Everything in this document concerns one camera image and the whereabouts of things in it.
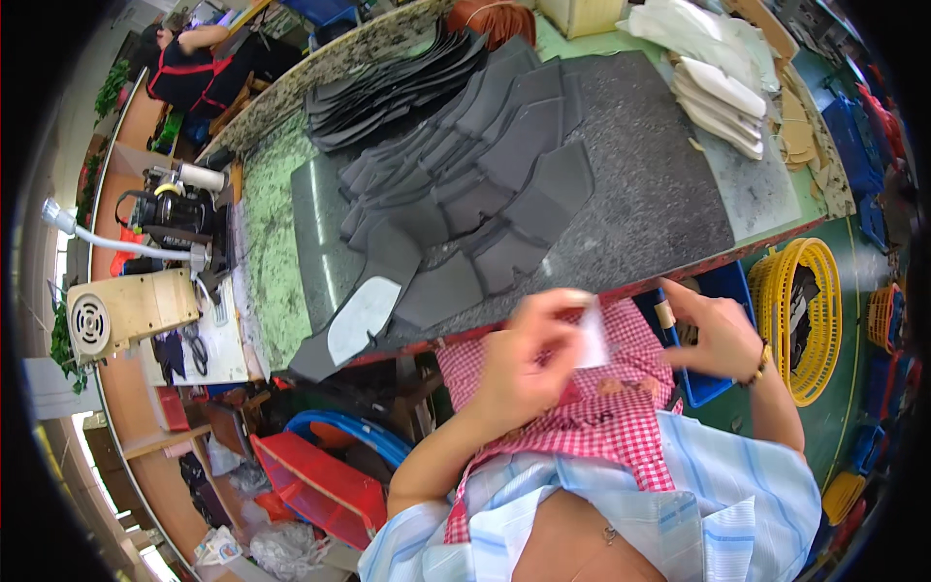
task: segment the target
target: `bracelet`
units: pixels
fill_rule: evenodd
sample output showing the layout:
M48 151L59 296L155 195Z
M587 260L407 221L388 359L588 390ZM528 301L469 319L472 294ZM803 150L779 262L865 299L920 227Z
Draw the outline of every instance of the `bracelet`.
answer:
M762 378L762 372L766 369L766 364L773 360L773 348L769 345L769 342L766 341L766 338L762 339L762 354L760 354L760 367L757 368L757 371L753 373L753 377L750 378L747 382L744 382L743 385L747 388L753 388L756 385L757 380Z

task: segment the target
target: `red plastic crate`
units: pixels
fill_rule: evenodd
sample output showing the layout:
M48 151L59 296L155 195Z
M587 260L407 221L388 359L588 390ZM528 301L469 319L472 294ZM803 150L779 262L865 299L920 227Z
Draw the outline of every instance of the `red plastic crate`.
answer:
M359 551L385 525L385 496L377 480L293 432L250 440L272 487L301 517Z
M155 392L158 394L158 401L162 405L162 412L165 413L165 421L169 424L169 428L191 430L181 397L178 396L178 390L171 386L156 386Z

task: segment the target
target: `woman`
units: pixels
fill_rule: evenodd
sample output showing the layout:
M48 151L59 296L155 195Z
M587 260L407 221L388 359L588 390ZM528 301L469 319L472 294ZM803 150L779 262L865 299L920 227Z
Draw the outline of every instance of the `woman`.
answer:
M236 99L249 77L275 81L301 59L296 47L253 34L236 54L221 61L213 59L209 47L226 40L224 26L198 26L175 34L160 24L142 32L142 60L149 67L145 88L149 96L170 103L175 109L203 119L213 119ZM273 43L275 50L266 47Z
M457 414L395 473L363 582L794 578L821 506L791 396L740 305L662 286L697 346L664 353L624 300L602 310L610 363L577 370L565 312L596 299L562 289L525 298L483 364L440 350ZM662 410L670 366L749 384L757 440Z

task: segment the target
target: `red checkered apron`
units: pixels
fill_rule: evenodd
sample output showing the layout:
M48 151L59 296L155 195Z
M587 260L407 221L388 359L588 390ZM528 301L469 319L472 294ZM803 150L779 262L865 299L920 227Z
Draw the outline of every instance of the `red checkered apron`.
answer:
M672 478L663 461L656 409L672 394L672 370L660 361L663 347L633 301L602 307L607 366L576 370L559 405L528 425L488 443L465 468L447 521L444 543L467 542L463 496L471 472L501 453L534 451L606 459L631 467L644 491L669 491ZM437 351L443 379L458 412L479 386L484 349L481 340ZM673 412L681 412L677 403Z

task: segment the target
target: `stack of gray foam pieces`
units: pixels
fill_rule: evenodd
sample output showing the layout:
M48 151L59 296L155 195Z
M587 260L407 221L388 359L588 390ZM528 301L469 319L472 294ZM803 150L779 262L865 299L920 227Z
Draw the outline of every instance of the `stack of gray foam pieces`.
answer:
M429 328L536 269L595 189L584 142L565 140L586 106L578 74L563 69L515 36L435 115L343 169L342 236L366 268L293 372L321 380L391 318ZM421 265L452 240L452 255Z
M433 44L416 57L385 61L312 88L304 98L310 141L324 152L345 147L458 91L484 66L484 44L484 36L451 33L438 19Z

